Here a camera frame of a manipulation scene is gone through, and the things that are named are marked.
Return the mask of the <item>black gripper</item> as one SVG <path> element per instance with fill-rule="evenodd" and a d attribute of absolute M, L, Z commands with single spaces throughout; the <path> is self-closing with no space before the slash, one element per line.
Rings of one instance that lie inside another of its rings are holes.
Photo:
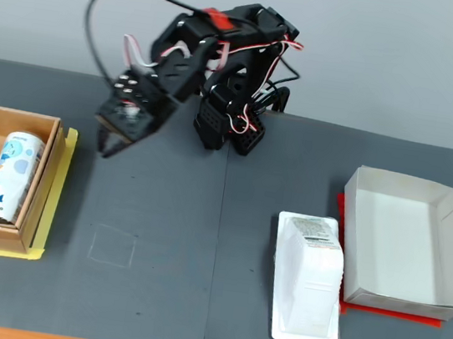
<path fill-rule="evenodd" d="M 175 111 L 177 102 L 160 86 L 156 76 L 127 69 L 113 82 L 105 123 L 112 129 L 142 133 L 155 132 Z M 100 125 L 97 150 L 108 159 L 128 149 L 133 142 L 117 134 L 109 134 Z"/>

